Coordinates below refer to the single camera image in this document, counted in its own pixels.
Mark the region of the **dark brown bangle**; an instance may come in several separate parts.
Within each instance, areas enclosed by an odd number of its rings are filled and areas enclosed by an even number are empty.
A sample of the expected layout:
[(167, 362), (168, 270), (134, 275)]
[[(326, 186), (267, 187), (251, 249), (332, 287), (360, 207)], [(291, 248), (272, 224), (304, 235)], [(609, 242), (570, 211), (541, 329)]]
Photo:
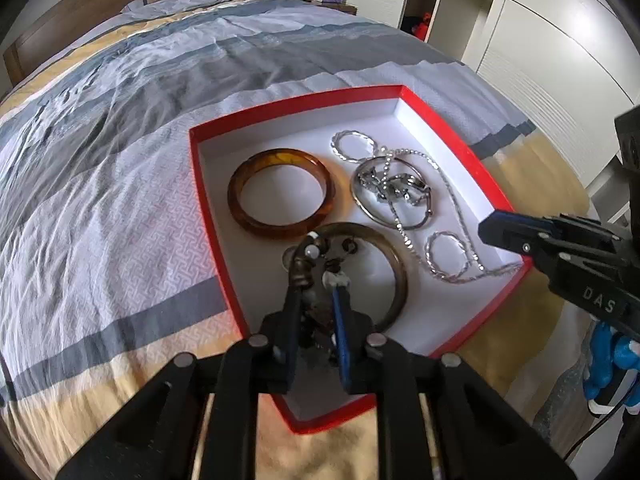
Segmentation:
[(386, 240), (385, 236), (377, 230), (355, 222), (333, 222), (325, 226), (319, 226), (310, 234), (316, 234), (322, 239), (320, 255), (324, 256), (331, 248), (334, 238), (342, 240), (344, 257), (329, 258), (323, 265), (323, 273), (337, 276), (342, 272), (342, 263), (347, 256), (357, 252), (356, 240), (362, 240), (366, 244), (375, 247), (386, 259), (394, 276), (393, 301), (378, 321), (373, 323), (377, 332), (385, 332), (399, 318), (408, 298), (408, 273), (405, 263), (402, 261), (395, 246)]

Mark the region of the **white wardrobe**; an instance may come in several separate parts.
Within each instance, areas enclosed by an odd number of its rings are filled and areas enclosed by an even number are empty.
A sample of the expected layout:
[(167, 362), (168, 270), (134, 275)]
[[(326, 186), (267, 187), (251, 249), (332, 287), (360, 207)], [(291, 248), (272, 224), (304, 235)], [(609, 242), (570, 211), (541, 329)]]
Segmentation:
[(629, 192), (614, 120), (639, 101), (639, 55), (606, 0), (348, 0), (466, 64), (548, 136), (599, 216), (625, 223)]

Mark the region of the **red jewelry box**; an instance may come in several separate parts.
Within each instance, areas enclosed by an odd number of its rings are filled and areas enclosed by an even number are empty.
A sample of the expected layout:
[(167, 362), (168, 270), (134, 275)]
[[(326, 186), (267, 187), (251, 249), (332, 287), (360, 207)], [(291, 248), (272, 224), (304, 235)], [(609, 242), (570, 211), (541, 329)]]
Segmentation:
[[(228, 205), (229, 182), (247, 159), (265, 151), (299, 150), (321, 162), (250, 170), (239, 194), (253, 218), (287, 226), (312, 216), (326, 186), (335, 188), (330, 220), (355, 222), (395, 246), (393, 216), (409, 223), (418, 252), (430, 252), (447, 283), (402, 252), (408, 298), (388, 336), (424, 356), (454, 351), (491, 317), (529, 271), (521, 256), (485, 245), (478, 225), (510, 204), (477, 157), (434, 110), (403, 86), (343, 89), (296, 96), (203, 122), (189, 132), (195, 188), (224, 301), (243, 335), (280, 310), (288, 287), (284, 257), (292, 238), (247, 232)], [(429, 204), (379, 203), (357, 188), (360, 160), (376, 148), (402, 148), (391, 174), (420, 174), (432, 191)]]

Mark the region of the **silver twisted hoop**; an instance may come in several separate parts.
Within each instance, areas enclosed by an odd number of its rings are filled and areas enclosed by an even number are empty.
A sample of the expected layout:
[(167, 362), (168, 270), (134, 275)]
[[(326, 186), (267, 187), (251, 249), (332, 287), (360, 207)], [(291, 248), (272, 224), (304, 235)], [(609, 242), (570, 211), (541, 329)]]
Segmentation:
[(334, 133), (330, 140), (330, 149), (342, 162), (360, 164), (376, 154), (378, 144), (367, 134), (349, 129)]

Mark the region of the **wooden nightstand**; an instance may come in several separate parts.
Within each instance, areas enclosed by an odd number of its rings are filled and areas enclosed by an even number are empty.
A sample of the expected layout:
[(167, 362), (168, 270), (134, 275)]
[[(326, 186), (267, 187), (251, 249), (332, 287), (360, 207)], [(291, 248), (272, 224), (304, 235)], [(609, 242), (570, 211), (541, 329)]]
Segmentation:
[(357, 8), (356, 6), (353, 6), (352, 4), (349, 4), (347, 1), (345, 1), (344, 4), (329, 4), (329, 3), (320, 3), (317, 0), (304, 0), (305, 2), (311, 3), (314, 6), (322, 6), (322, 8), (328, 8), (328, 9), (333, 9), (333, 10), (337, 10), (343, 13), (347, 13), (350, 15), (356, 15), (357, 14)]

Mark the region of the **large thin gold bangle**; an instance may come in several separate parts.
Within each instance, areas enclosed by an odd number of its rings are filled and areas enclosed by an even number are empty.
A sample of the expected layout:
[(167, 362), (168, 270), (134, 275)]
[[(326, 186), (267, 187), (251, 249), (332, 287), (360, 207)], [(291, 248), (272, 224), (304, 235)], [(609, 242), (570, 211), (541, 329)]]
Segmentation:
[[(386, 200), (386, 202), (380, 203), (376, 200), (372, 192), (363, 188), (356, 181), (356, 177), (359, 171), (368, 170), (371, 168), (374, 168), (377, 172), (380, 172), (382, 174), (383, 180), (385, 163), (386, 158), (384, 156), (374, 156), (365, 160), (364, 162), (360, 162), (355, 171), (352, 173), (352, 178), (350, 179), (349, 183), (352, 199), (370, 220), (372, 220), (379, 226), (385, 226), (386, 228), (390, 229), (395, 229), (398, 225), (398, 221), (392, 219), (392, 207), (396, 207), (397, 205), (406, 205), (410, 208), (416, 209), (417, 211), (422, 211), (423, 214), (420, 220), (414, 223), (403, 223), (402, 226), (407, 231), (415, 231), (424, 228), (424, 226), (427, 225), (427, 222), (429, 222), (433, 217), (433, 192), (431, 192), (430, 206), (422, 205), (413, 207), (406, 203), (404, 200), (393, 202), (390, 198)], [(390, 160), (390, 171), (387, 174), (387, 178), (394, 176), (395, 174), (402, 174), (403, 172), (406, 172), (407, 174), (416, 174), (427, 183), (426, 177), (417, 166), (414, 166), (411, 162), (408, 162), (408, 160), (405, 160), (403, 158), (393, 157)]]

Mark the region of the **amber resin bangle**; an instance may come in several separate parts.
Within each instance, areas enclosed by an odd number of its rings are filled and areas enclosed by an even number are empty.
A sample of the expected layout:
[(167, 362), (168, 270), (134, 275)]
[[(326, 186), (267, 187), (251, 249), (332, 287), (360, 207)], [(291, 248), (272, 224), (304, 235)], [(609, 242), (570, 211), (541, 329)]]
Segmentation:
[(272, 148), (234, 170), (227, 200), (235, 222), (259, 237), (287, 240), (329, 217), (336, 186), (316, 156), (295, 148)]

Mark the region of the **red item in wardrobe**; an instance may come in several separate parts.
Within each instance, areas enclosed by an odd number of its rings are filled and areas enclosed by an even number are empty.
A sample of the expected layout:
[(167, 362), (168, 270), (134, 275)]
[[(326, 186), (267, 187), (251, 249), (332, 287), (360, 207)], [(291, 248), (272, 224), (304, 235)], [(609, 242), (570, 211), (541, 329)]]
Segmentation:
[(425, 40), (426, 35), (428, 33), (428, 29), (430, 28), (431, 19), (432, 19), (431, 12), (426, 12), (422, 16), (421, 21), (418, 24), (416, 24), (416, 26), (413, 27), (412, 33), (414, 36), (416, 36), (416, 38), (422, 41)]

